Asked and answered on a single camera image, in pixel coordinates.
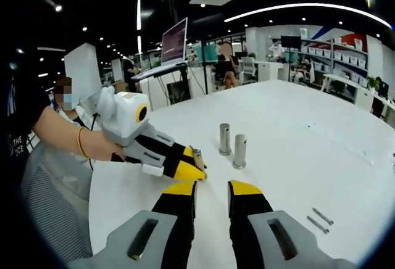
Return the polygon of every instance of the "black t-shirt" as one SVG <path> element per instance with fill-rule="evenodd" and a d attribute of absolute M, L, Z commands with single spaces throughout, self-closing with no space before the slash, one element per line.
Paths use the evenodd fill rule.
<path fill-rule="evenodd" d="M 19 184 L 29 155 L 27 136 L 50 101 L 38 84 L 37 74 L 26 70 L 22 62 L 17 66 L 8 85 L 6 128 L 13 177 Z"/>
<path fill-rule="evenodd" d="M 134 74 L 128 72 L 129 69 L 134 70 L 135 66 L 131 63 L 130 60 L 125 59 L 123 61 L 123 75 L 125 77 L 125 81 L 129 81 L 129 79 L 134 76 Z"/>
<path fill-rule="evenodd" d="M 84 124 L 84 122 L 82 122 L 82 120 L 81 120 L 80 117 L 76 117 L 73 121 L 74 121 L 74 122 L 77 122 L 78 124 L 80 124 L 81 127 L 88 128 L 88 127 L 86 127 L 86 125 Z"/>
<path fill-rule="evenodd" d="M 239 65 L 239 60 L 235 56 L 231 56 L 233 59 L 233 62 L 235 63 L 236 66 Z M 216 73 L 226 73 L 226 72 L 234 72 L 236 73 L 237 71 L 233 68 L 232 63 L 230 60 L 225 61 L 225 56 L 219 55 L 218 57 L 218 63 L 215 65 L 215 72 Z"/>

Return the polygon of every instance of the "office chair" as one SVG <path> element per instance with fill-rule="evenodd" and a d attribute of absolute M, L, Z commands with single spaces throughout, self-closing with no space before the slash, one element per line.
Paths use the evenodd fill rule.
<path fill-rule="evenodd" d="M 68 152 L 39 142 L 23 174 L 21 195 L 43 238 L 63 261 L 92 256 L 88 227 L 91 171 Z"/>

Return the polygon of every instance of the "curved light strip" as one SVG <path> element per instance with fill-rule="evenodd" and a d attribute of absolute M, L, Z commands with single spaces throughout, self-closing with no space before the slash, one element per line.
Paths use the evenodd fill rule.
<path fill-rule="evenodd" d="M 374 19 L 374 20 L 382 23 L 383 25 L 385 25 L 386 27 L 389 27 L 390 29 L 393 29 L 392 26 L 387 21 L 385 21 L 377 16 L 374 16 L 368 12 L 364 12 L 364 11 L 346 7 L 346 6 L 339 6 L 339 5 L 332 5 L 332 4 L 320 4 L 319 2 L 304 2 L 304 3 L 300 3 L 300 4 L 288 4 L 288 5 L 282 5 L 282 6 L 263 8 L 263 9 L 247 12 L 244 14 L 240 14 L 240 15 L 234 16 L 232 18 L 225 19 L 225 22 L 233 21 L 233 20 L 245 17 L 245 16 L 256 14 L 256 13 L 267 12 L 267 11 L 278 10 L 278 9 L 285 9 L 285 8 L 295 8 L 295 7 L 327 7 L 327 8 L 347 10 L 347 11 L 351 11 L 354 13 L 362 14 L 366 17 L 369 17 L 371 19 Z"/>

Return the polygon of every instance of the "person's hand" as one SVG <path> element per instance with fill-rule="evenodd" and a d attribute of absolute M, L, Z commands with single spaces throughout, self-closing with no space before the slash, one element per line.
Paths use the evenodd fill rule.
<path fill-rule="evenodd" d="M 124 158 L 122 147 L 106 139 L 101 130 L 82 129 L 80 141 L 83 151 L 91 159 L 110 161 L 113 153 Z"/>

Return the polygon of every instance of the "woman sitting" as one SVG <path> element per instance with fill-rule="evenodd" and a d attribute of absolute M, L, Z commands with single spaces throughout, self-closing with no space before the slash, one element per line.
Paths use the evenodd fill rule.
<path fill-rule="evenodd" d="M 236 79 L 238 72 L 239 61 L 235 56 L 232 56 L 232 46 L 229 42 L 225 42 L 220 46 L 220 53 L 218 63 L 215 66 L 215 72 L 225 74 L 225 89 L 239 86 Z"/>

